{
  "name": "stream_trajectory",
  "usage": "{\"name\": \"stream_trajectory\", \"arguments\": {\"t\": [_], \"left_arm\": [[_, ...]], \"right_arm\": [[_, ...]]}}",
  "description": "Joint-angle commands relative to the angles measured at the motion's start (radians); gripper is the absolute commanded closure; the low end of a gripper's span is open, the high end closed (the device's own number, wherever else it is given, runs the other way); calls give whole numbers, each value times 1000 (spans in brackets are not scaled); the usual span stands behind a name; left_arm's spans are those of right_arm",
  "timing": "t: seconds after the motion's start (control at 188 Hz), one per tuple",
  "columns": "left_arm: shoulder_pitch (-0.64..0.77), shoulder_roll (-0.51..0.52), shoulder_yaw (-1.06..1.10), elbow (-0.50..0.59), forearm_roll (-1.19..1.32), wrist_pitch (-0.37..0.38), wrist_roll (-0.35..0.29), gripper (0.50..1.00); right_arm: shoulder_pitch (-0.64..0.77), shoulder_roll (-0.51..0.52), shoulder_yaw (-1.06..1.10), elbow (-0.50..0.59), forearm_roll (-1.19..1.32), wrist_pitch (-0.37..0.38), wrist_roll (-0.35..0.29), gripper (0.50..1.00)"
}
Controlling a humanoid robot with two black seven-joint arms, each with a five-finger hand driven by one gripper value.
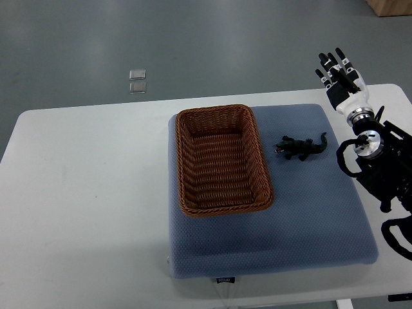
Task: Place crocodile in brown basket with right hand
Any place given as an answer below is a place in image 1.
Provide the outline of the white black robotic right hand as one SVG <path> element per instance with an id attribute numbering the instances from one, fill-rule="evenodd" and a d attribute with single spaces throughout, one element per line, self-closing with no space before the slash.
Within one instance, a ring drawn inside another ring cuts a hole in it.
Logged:
<path id="1" fill-rule="evenodd" d="M 322 69 L 315 71 L 326 89 L 330 104 L 346 118 L 352 117 L 358 111 L 372 113 L 368 102 L 370 94 L 361 74 L 340 48 L 336 48 L 335 53 L 339 61 L 332 53 L 320 53 Z"/>

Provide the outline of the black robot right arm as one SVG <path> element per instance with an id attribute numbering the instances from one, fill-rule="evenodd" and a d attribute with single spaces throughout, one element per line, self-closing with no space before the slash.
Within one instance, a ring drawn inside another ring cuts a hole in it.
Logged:
<path id="1" fill-rule="evenodd" d="M 411 212 L 411 135 L 389 121 L 380 123 L 384 107 L 373 117 L 356 116 L 350 119 L 354 139 L 344 141 L 338 148 L 337 163 L 342 172 L 355 178 L 372 196 L 380 201 L 383 213 L 391 212 L 396 198 Z M 344 152 L 353 146 L 359 172 L 346 166 Z"/>

